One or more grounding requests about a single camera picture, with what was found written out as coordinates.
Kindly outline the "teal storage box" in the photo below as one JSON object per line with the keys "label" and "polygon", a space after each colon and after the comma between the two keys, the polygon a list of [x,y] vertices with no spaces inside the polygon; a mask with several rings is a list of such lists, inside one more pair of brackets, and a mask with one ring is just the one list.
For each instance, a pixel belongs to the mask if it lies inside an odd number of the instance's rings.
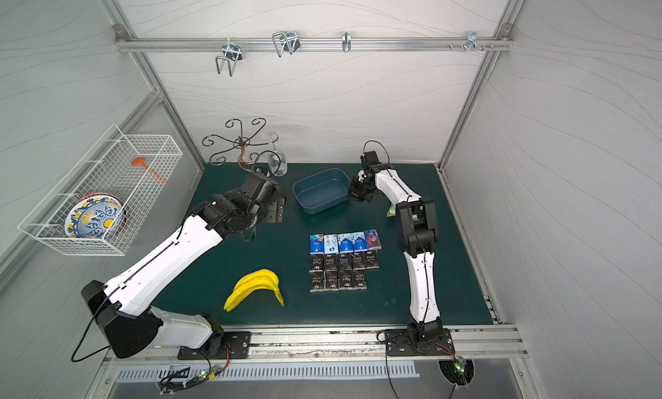
{"label": "teal storage box", "polygon": [[292,187],[296,201],[307,215],[315,215],[348,201],[350,179],[340,168],[330,168],[301,178]]}

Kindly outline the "light blue tissue pack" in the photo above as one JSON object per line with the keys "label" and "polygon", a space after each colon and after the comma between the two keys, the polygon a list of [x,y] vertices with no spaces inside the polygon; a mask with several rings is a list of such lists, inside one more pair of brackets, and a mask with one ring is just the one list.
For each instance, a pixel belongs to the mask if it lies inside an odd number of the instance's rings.
{"label": "light blue tissue pack", "polygon": [[352,233],[352,242],[353,242],[353,252],[360,253],[368,250],[367,239],[365,238],[364,231]]}
{"label": "light blue tissue pack", "polygon": [[337,240],[340,254],[350,254],[354,251],[352,233],[339,234]]}

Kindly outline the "red blue tissue pack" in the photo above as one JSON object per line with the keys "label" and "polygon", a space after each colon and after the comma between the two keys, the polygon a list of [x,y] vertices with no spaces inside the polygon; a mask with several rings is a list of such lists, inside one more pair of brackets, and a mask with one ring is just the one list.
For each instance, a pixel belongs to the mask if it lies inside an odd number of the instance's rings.
{"label": "red blue tissue pack", "polygon": [[368,251],[379,251],[382,249],[382,242],[379,233],[375,229],[369,229],[364,232]]}

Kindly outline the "white blue tissue pack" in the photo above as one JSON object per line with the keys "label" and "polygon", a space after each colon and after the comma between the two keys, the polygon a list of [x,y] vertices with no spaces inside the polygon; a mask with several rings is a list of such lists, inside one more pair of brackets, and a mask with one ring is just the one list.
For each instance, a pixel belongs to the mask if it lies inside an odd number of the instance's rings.
{"label": "white blue tissue pack", "polygon": [[338,235],[324,235],[324,254],[339,254]]}

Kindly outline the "dark blue tissue pack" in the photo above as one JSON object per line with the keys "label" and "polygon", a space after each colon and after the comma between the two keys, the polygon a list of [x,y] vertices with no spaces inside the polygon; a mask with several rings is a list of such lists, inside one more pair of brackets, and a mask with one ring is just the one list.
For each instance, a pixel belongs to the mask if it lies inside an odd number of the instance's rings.
{"label": "dark blue tissue pack", "polygon": [[310,254],[324,254],[324,235],[310,235]]}

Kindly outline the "black tissue pack top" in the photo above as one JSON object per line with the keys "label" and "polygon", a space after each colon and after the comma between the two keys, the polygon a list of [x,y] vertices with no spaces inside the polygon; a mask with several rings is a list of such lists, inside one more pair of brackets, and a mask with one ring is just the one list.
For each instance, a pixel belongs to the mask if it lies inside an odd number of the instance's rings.
{"label": "black tissue pack top", "polygon": [[379,269],[378,251],[367,251],[365,253],[365,269],[367,270]]}

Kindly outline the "black tissue pack bottom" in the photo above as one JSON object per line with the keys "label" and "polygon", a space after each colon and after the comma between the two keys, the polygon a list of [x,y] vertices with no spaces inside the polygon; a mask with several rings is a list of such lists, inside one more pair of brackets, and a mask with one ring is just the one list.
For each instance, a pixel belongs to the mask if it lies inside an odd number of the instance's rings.
{"label": "black tissue pack bottom", "polygon": [[352,282],[353,282],[353,288],[355,290],[366,290],[367,289],[367,278],[365,277],[365,271],[363,271],[363,270],[353,270],[352,271]]}

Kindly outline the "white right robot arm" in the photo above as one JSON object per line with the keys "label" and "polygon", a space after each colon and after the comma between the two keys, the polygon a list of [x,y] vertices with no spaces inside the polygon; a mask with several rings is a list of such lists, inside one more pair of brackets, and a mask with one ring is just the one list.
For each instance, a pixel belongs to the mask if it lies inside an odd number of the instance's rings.
{"label": "white right robot arm", "polygon": [[348,190],[351,199],[368,202],[381,192],[394,206],[397,244],[405,257],[410,282],[410,343],[437,341],[443,334],[434,284],[438,223],[434,201],[415,193],[388,164],[364,166]]}

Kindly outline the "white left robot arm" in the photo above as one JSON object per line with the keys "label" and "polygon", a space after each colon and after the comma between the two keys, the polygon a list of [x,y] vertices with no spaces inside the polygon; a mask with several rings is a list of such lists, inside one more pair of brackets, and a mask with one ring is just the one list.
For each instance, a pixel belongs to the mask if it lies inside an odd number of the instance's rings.
{"label": "white left robot arm", "polygon": [[110,351],[127,359],[148,348],[199,349],[221,337],[212,318],[153,306],[167,285],[231,235],[258,223],[281,223],[286,195],[277,181],[248,173],[243,185],[203,201],[162,244],[107,282],[92,280],[81,296]]}

